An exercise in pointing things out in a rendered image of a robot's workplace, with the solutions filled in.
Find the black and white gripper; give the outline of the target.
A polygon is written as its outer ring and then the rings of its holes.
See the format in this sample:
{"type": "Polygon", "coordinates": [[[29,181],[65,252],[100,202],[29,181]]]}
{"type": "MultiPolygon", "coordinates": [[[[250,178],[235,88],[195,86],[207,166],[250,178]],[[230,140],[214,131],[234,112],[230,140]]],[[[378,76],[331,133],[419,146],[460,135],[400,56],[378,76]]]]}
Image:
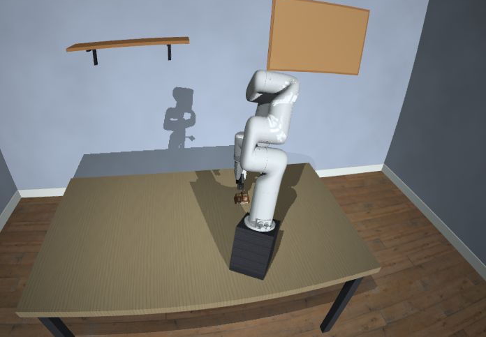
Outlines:
{"type": "Polygon", "coordinates": [[[241,168],[240,162],[238,162],[236,160],[235,160],[235,165],[234,165],[234,173],[235,173],[235,178],[236,178],[236,183],[237,183],[237,189],[243,190],[244,189],[244,180],[246,179],[246,171],[241,168]]]}

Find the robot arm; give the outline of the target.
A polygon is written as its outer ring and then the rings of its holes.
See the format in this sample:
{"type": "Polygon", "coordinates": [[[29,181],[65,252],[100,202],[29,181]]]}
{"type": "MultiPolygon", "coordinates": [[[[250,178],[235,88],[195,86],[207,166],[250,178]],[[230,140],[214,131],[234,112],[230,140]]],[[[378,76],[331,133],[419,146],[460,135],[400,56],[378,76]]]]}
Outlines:
{"type": "Polygon", "coordinates": [[[261,173],[255,182],[250,217],[244,219],[252,230],[268,232],[275,227],[273,215],[288,157],[285,151],[268,146],[286,142],[299,92],[296,77],[267,70],[257,70],[246,89],[246,99],[258,103],[257,116],[249,117],[244,132],[235,134],[234,159],[243,170],[261,173]]]}

